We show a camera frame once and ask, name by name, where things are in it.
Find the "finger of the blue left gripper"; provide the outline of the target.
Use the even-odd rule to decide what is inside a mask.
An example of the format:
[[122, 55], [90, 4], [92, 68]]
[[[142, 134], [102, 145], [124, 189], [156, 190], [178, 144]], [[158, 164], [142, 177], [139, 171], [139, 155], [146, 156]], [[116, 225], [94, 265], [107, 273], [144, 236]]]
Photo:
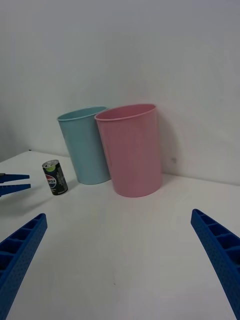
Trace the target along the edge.
[[17, 185], [1, 185], [0, 186], [0, 197], [24, 191], [31, 188], [31, 184], [17, 184]]
[[11, 181], [19, 181], [19, 180], [27, 180], [30, 176], [27, 174], [7, 174], [0, 173], [0, 182], [11, 182]]

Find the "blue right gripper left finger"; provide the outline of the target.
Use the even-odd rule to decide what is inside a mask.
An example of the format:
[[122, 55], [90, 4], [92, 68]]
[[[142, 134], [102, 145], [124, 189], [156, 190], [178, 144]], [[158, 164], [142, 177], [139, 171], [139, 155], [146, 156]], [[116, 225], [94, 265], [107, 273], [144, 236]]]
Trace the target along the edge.
[[0, 319], [7, 318], [47, 228], [41, 213], [0, 243]]

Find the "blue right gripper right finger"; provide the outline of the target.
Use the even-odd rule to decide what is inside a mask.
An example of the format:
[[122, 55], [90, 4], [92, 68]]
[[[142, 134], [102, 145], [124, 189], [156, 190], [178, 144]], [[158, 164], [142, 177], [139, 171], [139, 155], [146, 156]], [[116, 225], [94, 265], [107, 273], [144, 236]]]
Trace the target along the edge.
[[194, 209], [190, 223], [221, 283], [236, 319], [240, 318], [240, 238]]

